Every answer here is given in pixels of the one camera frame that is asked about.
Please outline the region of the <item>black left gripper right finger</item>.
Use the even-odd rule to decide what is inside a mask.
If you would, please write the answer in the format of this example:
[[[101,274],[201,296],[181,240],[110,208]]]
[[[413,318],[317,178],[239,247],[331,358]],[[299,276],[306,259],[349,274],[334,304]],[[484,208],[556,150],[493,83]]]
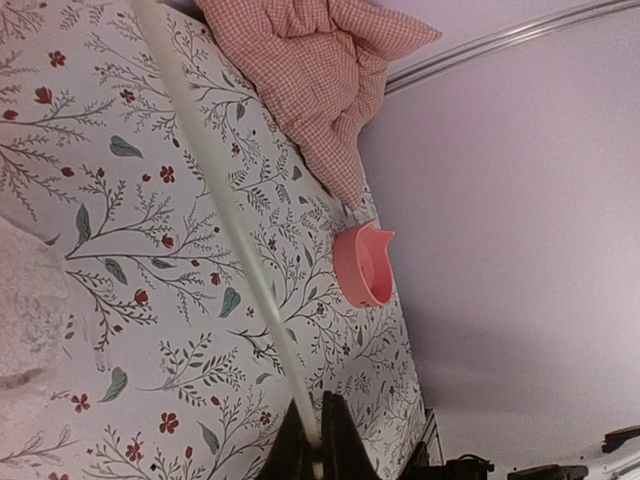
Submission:
[[[371,464],[346,400],[330,391],[323,393],[321,435],[324,479],[380,479]]]

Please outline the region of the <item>pink gingham cushion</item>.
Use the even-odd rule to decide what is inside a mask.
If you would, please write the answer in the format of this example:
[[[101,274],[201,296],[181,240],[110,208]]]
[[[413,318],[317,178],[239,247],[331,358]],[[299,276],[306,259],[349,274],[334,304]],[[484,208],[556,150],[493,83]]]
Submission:
[[[382,103],[389,65],[439,40],[427,23],[369,1],[201,1],[213,37],[254,85],[307,168],[358,208],[358,135]]]

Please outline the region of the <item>white flexible tent pole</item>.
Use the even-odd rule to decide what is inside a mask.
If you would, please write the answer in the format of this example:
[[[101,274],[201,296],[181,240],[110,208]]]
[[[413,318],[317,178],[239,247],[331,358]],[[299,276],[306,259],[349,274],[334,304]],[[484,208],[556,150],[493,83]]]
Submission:
[[[176,110],[176,118],[188,149],[202,170],[216,210],[244,270],[257,310],[267,326],[280,358],[306,438],[308,455],[305,463],[311,468],[314,479],[327,479],[329,474],[325,472],[322,460],[321,430],[295,346],[281,320],[279,308],[261,270],[260,261],[254,254],[251,236],[246,231],[242,215],[236,208],[233,192],[216,156],[217,143],[207,133],[198,107],[190,97],[190,83],[183,73],[180,60],[174,54],[171,36],[165,30],[163,7],[156,1],[134,1],[132,7],[158,67],[159,77]]]

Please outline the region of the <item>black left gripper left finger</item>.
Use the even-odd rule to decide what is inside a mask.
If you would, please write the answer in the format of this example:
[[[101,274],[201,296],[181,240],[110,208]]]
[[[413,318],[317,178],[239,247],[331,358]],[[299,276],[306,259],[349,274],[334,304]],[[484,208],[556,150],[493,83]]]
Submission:
[[[312,480],[314,453],[291,401],[262,467],[262,480]]]

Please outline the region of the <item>right aluminium frame post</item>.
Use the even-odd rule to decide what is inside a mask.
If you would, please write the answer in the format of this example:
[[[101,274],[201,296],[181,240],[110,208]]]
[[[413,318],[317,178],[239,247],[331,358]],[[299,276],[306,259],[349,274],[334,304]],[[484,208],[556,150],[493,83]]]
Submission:
[[[590,1],[466,42],[421,60],[388,77],[385,95],[405,90],[472,60],[513,47],[564,28],[639,9],[639,0]]]

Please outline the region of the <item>pink cat-ear pet bowl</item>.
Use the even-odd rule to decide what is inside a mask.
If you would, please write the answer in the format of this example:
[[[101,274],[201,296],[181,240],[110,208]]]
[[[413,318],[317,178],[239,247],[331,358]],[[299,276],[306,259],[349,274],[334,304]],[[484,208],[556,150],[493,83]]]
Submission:
[[[336,236],[334,272],[354,307],[383,307],[391,301],[394,278],[388,247],[394,236],[394,231],[378,229],[373,220]]]

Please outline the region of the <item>striped pet tent fabric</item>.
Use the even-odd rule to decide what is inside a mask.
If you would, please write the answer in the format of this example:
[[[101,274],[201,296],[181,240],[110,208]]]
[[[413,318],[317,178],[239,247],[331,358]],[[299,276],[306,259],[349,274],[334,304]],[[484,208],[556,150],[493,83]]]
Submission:
[[[1,221],[1,446],[17,441],[48,403],[70,288],[60,257]]]

